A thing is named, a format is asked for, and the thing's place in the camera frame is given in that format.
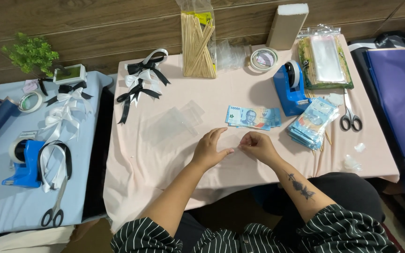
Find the tape roll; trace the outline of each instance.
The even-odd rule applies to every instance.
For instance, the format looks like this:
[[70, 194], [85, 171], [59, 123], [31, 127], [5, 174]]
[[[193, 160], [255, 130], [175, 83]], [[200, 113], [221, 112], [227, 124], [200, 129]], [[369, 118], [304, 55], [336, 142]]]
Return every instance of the tape roll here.
[[295, 60], [287, 61], [285, 64], [288, 64], [288, 63], [292, 66], [293, 73], [295, 75], [294, 78], [291, 78], [291, 79], [293, 79], [293, 83], [290, 84], [290, 88], [294, 89], [294, 88], [298, 87], [298, 85], [299, 85], [299, 75], [300, 75], [301, 71], [299, 70], [299, 65]]
[[251, 67], [260, 72], [267, 72], [273, 69], [278, 62], [277, 52], [269, 47], [261, 48], [251, 55]]
[[26, 163], [24, 158], [24, 149], [26, 147], [27, 140], [34, 140], [31, 137], [18, 137], [8, 147], [8, 155], [14, 163], [24, 164]]
[[44, 95], [36, 91], [28, 92], [20, 98], [18, 109], [26, 113], [35, 112], [41, 107], [44, 100]]

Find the stack of banknotes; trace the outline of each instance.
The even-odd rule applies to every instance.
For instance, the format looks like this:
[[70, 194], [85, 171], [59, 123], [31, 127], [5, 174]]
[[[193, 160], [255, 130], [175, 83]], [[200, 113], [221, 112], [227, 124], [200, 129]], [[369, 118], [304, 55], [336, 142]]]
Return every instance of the stack of banknotes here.
[[229, 106], [226, 115], [229, 126], [253, 127], [270, 130], [281, 126], [281, 113], [279, 108], [244, 108]]
[[338, 115], [338, 108], [329, 102], [320, 97], [312, 99], [306, 111], [289, 125], [289, 135], [297, 143], [318, 150], [323, 145], [326, 126]]

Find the forearm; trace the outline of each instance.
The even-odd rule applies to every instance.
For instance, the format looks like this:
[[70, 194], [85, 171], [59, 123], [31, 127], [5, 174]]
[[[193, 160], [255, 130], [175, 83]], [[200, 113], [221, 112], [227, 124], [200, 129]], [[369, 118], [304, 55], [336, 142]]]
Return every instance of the forearm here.
[[312, 185], [298, 170], [282, 158], [276, 157], [270, 168], [278, 176], [284, 190], [292, 199], [304, 222], [328, 205], [335, 204], [326, 194]]
[[160, 196], [143, 211], [140, 218], [149, 217], [174, 236], [185, 206], [204, 171], [188, 164]]

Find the yellow label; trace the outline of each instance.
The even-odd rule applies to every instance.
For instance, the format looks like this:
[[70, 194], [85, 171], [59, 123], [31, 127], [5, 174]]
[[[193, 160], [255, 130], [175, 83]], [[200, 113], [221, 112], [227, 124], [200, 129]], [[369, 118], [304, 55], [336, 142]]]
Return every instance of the yellow label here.
[[209, 21], [212, 19], [212, 14], [210, 12], [204, 12], [204, 13], [195, 13], [194, 11], [189, 11], [186, 12], [188, 15], [194, 15], [199, 19], [199, 23], [203, 25], [207, 25]]

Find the sleeve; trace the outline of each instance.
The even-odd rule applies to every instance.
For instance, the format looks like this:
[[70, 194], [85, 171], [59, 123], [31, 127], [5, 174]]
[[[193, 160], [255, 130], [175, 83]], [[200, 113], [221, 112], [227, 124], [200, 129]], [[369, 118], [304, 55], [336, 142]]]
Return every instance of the sleeve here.
[[397, 253], [384, 228], [372, 217], [334, 204], [320, 210], [298, 230], [306, 253]]
[[110, 247], [115, 253], [180, 253], [182, 242], [146, 217], [126, 222], [113, 236]]

